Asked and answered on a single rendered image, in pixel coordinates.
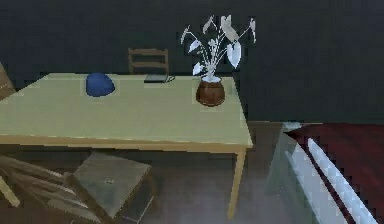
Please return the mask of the white houseplant in brown pot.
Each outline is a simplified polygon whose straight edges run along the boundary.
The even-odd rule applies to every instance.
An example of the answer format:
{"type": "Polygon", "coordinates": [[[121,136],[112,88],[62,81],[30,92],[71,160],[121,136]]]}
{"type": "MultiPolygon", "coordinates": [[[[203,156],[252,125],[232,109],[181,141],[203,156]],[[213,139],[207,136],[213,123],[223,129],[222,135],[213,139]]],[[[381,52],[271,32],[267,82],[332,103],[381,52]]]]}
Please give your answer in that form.
{"type": "Polygon", "coordinates": [[[216,75],[217,66],[226,57],[230,65],[236,69],[242,58],[242,45],[240,39],[250,31],[253,42],[256,42],[256,20],[251,18],[248,27],[241,33],[232,27],[232,16],[222,16],[220,25],[214,22],[214,15],[210,16],[202,27],[202,33],[207,34],[210,27],[216,32],[215,38],[210,38],[207,45],[190,30],[187,26],[181,37],[180,43],[183,44],[187,36],[191,36],[193,41],[189,44],[188,52],[195,52],[201,56],[201,60],[193,65],[192,75],[200,76],[200,83],[196,90],[196,100],[204,106],[215,107],[225,101],[225,90],[222,78],[216,75]]]}

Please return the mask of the brown wooden chair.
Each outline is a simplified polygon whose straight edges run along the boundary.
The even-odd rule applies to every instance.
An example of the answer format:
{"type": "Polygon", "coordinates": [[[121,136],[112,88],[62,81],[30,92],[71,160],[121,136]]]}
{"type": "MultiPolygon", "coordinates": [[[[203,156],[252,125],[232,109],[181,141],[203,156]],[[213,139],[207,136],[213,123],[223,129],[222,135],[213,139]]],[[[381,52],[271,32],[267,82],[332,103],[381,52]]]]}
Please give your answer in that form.
{"type": "Polygon", "coordinates": [[[128,66],[129,72],[134,73],[135,68],[159,68],[163,69],[166,74],[169,74],[169,52],[167,49],[128,49],[128,66]],[[143,57],[162,57],[163,61],[135,61],[135,56],[143,57]]]}
{"type": "Polygon", "coordinates": [[[150,165],[104,153],[91,153],[73,173],[7,156],[0,156],[0,170],[45,208],[90,224],[118,224],[145,182],[151,189],[145,206],[159,204],[150,165]]]}

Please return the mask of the dark flat tablet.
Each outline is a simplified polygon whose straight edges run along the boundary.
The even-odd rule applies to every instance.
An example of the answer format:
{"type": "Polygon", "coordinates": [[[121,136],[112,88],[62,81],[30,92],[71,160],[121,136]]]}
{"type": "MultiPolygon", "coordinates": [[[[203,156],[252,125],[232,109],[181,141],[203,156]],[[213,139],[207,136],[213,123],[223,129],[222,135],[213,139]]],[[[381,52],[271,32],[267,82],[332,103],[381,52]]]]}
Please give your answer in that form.
{"type": "Polygon", "coordinates": [[[148,74],[144,79],[145,83],[167,83],[175,79],[174,76],[164,74],[148,74]]]}

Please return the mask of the pale wooden table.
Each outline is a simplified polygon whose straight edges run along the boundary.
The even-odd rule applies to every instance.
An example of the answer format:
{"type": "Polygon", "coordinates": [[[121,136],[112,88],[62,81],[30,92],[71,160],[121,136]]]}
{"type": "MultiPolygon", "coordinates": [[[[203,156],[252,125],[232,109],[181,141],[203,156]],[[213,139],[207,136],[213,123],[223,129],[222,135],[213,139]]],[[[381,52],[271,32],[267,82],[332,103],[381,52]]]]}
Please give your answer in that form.
{"type": "Polygon", "coordinates": [[[235,82],[225,77],[225,100],[196,100],[199,78],[148,84],[141,75],[113,75],[104,97],[85,91],[86,77],[50,73],[0,101],[0,144],[234,153],[228,212],[235,212],[252,140],[235,82]]]}

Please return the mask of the blue rounded object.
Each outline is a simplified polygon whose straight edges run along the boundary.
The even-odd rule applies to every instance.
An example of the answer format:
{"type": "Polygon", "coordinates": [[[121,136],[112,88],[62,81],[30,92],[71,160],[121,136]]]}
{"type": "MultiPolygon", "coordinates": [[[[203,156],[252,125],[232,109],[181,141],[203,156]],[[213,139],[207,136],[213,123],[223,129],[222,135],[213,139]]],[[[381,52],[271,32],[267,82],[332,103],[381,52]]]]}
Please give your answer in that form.
{"type": "Polygon", "coordinates": [[[92,97],[107,96],[115,91],[112,79],[104,73],[90,73],[85,80],[86,93],[92,97]]]}

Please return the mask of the dark red bed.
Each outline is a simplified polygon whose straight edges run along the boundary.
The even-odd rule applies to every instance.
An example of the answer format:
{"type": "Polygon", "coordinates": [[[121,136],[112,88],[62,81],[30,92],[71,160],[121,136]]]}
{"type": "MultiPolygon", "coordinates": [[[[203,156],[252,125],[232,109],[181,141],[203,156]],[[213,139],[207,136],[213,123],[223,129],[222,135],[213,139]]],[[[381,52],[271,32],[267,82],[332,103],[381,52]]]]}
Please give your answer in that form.
{"type": "Polygon", "coordinates": [[[266,192],[296,224],[384,224],[384,125],[285,122],[266,192]]]}

